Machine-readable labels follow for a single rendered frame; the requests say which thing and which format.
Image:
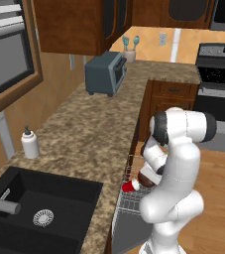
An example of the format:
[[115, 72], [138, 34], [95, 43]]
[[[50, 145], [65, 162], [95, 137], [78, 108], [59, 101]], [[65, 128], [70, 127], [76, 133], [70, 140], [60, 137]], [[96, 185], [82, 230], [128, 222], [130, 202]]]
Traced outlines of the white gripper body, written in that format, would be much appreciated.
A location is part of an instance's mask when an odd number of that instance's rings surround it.
[[149, 165], [144, 165], [139, 173], [142, 173], [145, 177], [147, 177], [149, 180], [151, 180], [153, 183], [158, 185], [162, 179], [160, 175], [158, 175], [151, 166]]

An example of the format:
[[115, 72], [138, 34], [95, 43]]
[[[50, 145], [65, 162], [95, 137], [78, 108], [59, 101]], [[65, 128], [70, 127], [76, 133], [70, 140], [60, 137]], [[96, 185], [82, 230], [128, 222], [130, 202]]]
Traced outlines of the brown bowl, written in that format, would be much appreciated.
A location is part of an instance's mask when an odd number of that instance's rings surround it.
[[138, 173], [138, 181], [143, 187], [146, 187], [146, 188], [152, 188], [156, 185], [147, 177], [145, 177], [142, 173]]

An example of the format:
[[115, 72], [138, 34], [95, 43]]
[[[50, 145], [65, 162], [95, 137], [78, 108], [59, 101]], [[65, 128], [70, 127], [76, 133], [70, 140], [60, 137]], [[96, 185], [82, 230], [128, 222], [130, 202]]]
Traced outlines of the red cup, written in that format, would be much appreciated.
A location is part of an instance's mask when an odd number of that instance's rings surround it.
[[138, 191], [140, 189], [140, 184], [136, 179], [132, 179], [127, 183], [122, 185], [123, 192], [130, 192], [130, 191]]

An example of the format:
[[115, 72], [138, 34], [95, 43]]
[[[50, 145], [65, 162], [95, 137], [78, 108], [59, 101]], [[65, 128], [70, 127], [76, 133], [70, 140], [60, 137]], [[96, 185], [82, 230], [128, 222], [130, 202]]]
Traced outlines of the grey dishwasher door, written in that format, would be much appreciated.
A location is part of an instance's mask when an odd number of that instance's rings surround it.
[[117, 204], [112, 222], [112, 254], [123, 254], [145, 242], [152, 228], [140, 214], [121, 212]]

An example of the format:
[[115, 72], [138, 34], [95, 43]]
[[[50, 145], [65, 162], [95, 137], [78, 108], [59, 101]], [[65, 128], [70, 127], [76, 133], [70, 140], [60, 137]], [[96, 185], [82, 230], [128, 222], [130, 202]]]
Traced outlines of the brown drawer front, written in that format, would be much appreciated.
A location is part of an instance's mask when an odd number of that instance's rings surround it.
[[163, 80], [153, 80], [154, 96], [194, 100], [198, 85]]

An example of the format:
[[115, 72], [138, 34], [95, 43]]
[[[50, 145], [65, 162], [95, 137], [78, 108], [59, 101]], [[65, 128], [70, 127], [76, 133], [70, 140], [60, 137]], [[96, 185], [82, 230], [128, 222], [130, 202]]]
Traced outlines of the blue-grey toaster oven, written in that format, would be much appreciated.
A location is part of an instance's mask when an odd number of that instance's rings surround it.
[[85, 88], [89, 95], [103, 93], [112, 97], [124, 79], [126, 58], [119, 52], [106, 51], [85, 65]]

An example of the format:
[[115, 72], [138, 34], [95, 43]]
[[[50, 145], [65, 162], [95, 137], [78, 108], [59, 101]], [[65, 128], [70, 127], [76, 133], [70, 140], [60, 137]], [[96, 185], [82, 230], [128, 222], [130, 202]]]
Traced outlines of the steel oven range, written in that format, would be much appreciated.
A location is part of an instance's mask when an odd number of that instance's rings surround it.
[[200, 84], [193, 109], [208, 112], [217, 121], [217, 134], [200, 147], [225, 152], [225, 44], [200, 44], [195, 66]]

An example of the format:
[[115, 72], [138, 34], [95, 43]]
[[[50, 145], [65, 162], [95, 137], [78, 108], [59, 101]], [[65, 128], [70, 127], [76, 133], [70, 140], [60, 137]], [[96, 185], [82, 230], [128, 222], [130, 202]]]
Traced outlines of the beige utensil pot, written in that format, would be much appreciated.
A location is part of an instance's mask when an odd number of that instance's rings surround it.
[[124, 51], [124, 57], [127, 59], [127, 63], [131, 64], [136, 59], [136, 51], [134, 49], [125, 50]]

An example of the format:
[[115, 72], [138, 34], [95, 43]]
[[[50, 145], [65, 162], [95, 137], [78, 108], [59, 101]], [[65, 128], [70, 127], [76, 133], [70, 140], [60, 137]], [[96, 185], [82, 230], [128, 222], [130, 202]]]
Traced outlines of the black sink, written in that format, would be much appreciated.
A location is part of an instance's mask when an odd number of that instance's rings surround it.
[[82, 254], [103, 184], [10, 167], [0, 177], [0, 198], [17, 214], [0, 211], [0, 254]]

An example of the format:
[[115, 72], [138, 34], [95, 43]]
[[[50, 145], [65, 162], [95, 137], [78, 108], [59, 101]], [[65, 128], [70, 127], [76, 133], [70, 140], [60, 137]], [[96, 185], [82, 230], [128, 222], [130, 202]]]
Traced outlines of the white soap dispenser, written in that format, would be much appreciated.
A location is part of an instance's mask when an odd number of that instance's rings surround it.
[[33, 131], [29, 129], [28, 125], [25, 126], [21, 141], [25, 156], [28, 159], [36, 159], [40, 156], [38, 137]]

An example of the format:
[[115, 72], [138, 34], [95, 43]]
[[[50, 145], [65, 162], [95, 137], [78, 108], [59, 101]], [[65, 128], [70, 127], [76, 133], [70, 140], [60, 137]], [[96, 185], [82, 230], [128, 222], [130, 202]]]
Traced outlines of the grey tap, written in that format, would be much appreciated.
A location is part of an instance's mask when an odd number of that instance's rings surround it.
[[18, 214], [20, 210], [21, 205], [18, 203], [18, 199], [10, 189], [5, 189], [0, 195], [0, 212]]

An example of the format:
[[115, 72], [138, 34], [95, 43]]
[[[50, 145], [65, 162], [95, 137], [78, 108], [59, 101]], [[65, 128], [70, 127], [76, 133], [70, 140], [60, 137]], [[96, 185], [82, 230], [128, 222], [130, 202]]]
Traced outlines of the grey wall socket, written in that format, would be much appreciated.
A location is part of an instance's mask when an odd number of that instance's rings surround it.
[[167, 42], [167, 33], [160, 33], [160, 42], [159, 45], [160, 46], [165, 46], [166, 42]]

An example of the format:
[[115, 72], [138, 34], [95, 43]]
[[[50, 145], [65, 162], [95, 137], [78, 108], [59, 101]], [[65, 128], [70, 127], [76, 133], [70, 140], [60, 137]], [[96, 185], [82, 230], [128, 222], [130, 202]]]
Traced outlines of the brown wall cupboard run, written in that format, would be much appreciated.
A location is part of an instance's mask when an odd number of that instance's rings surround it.
[[133, 0], [134, 26], [208, 29], [215, 0]]

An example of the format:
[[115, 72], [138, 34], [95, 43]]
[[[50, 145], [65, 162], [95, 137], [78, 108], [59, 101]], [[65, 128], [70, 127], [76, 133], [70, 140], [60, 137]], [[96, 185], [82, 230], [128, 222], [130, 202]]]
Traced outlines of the window with wooden frame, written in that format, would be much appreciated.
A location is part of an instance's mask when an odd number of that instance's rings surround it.
[[31, 0], [0, 0], [0, 112], [42, 81]]

